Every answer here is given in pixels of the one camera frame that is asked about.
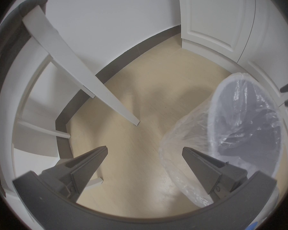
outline plastic wrinkle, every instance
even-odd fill
[[[161,164],[195,205],[213,203],[182,157],[191,147],[248,171],[274,177],[283,152],[282,119],[268,92],[250,75],[224,79],[214,94],[177,121],[160,142]]]

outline trash bin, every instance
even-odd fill
[[[253,77],[232,74],[165,134],[159,148],[163,167],[182,193],[205,207],[213,201],[183,159],[184,147],[246,169],[248,178],[258,170],[275,177],[283,152],[278,106]]]

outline white wall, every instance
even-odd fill
[[[16,0],[10,11],[23,1]],[[180,6],[179,0],[48,0],[46,16],[96,74],[136,44],[179,25]],[[78,90],[51,64],[29,102],[56,119]]]

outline chair leg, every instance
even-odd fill
[[[50,24],[42,9],[37,6],[24,18],[23,23],[29,33],[51,55],[56,67],[63,70],[91,97],[96,95],[113,110],[121,114],[135,125],[140,122],[102,82],[78,58],[73,50],[66,44],[58,31]]]

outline floor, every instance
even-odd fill
[[[67,124],[74,157],[99,146],[108,156],[77,203],[123,217],[157,218],[198,209],[170,180],[159,162],[163,135],[203,102],[230,73],[181,48],[180,34],[124,67],[105,85],[141,121],[138,126],[98,98],[89,99]],[[286,149],[277,175],[280,195],[288,186]]]

